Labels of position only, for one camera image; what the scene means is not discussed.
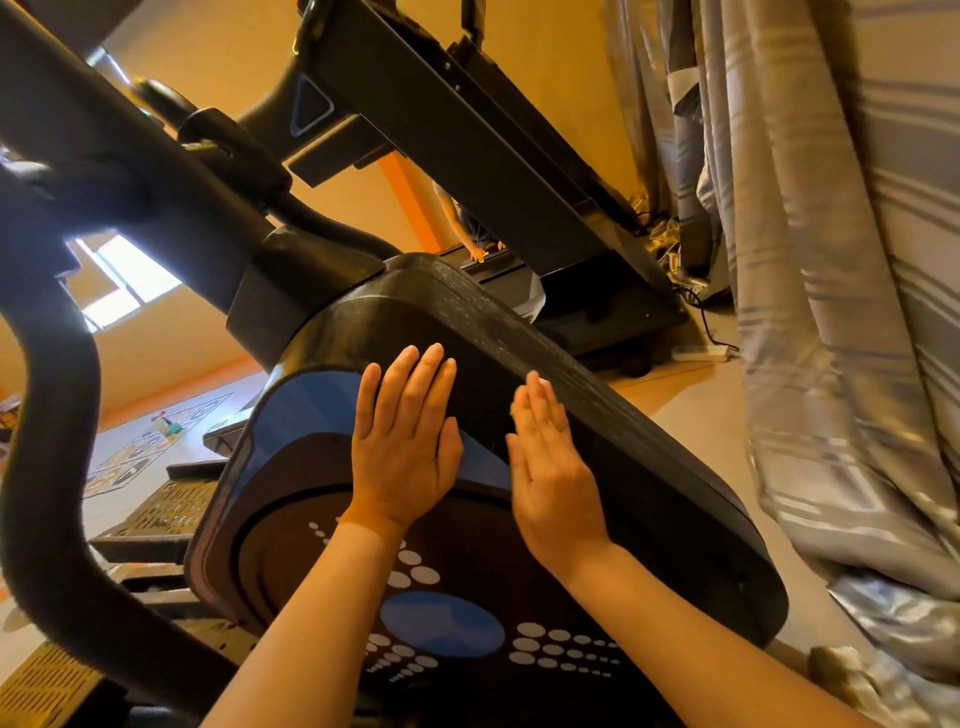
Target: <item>forearm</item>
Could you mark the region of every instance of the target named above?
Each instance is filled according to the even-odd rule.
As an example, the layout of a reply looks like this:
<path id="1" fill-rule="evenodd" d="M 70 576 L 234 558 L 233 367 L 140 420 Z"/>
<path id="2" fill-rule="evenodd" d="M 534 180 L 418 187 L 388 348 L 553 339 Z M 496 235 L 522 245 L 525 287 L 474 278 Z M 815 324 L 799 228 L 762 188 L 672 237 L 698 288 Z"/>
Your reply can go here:
<path id="1" fill-rule="evenodd" d="M 364 645 L 403 538 L 344 519 L 204 728 L 349 725 Z"/>
<path id="2" fill-rule="evenodd" d="M 619 546 L 564 584 L 691 728 L 876 728 L 680 598 Z"/>

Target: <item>person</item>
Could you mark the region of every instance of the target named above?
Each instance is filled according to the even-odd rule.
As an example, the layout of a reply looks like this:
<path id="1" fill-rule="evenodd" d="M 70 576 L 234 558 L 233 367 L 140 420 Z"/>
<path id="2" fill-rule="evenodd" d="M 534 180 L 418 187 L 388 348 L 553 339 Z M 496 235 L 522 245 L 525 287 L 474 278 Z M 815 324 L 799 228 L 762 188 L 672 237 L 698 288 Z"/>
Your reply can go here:
<path id="1" fill-rule="evenodd" d="M 506 248 L 496 235 L 487 230 L 483 223 L 450 197 L 436 182 L 433 183 L 433 191 L 440 200 L 440 207 L 444 209 L 446 222 L 453 228 L 457 239 L 469 251 L 471 258 L 482 263 L 489 251 L 502 251 Z"/>
<path id="2" fill-rule="evenodd" d="M 370 632 L 404 534 L 453 486 L 463 453 L 446 403 L 456 363 L 434 344 L 364 372 L 353 496 L 329 545 L 204 721 L 204 728 L 350 723 Z M 531 372 L 507 435 L 513 507 L 534 557 L 692 728 L 876 725 L 674 594 L 607 535 L 564 407 Z"/>

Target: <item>hand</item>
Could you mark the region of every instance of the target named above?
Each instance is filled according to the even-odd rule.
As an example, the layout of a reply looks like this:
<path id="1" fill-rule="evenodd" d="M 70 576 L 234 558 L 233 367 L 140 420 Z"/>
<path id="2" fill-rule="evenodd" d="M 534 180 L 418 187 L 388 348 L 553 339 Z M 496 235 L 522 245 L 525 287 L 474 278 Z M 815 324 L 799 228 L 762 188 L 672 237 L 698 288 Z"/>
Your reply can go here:
<path id="1" fill-rule="evenodd" d="M 596 481 L 573 447 L 564 407 L 536 372 L 516 390 L 507 435 L 514 516 L 534 558 L 566 584 L 611 544 Z"/>
<path id="2" fill-rule="evenodd" d="M 363 374 L 353 429 L 353 500 L 342 521 L 402 533 L 453 486 L 464 444 L 456 419 L 445 414 L 457 364 L 444 361 L 440 344 L 418 359 L 416 347 L 404 349 L 383 377 L 379 396 L 380 367 L 371 364 Z"/>

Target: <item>striped curtain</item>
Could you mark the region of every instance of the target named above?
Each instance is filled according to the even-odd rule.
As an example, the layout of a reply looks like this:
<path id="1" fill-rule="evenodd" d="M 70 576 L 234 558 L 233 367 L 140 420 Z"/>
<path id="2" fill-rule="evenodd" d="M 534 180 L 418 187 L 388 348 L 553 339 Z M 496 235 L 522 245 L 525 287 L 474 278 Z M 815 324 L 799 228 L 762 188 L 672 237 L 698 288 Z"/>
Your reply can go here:
<path id="1" fill-rule="evenodd" d="M 955 725 L 960 1 L 680 2 L 761 504 Z"/>

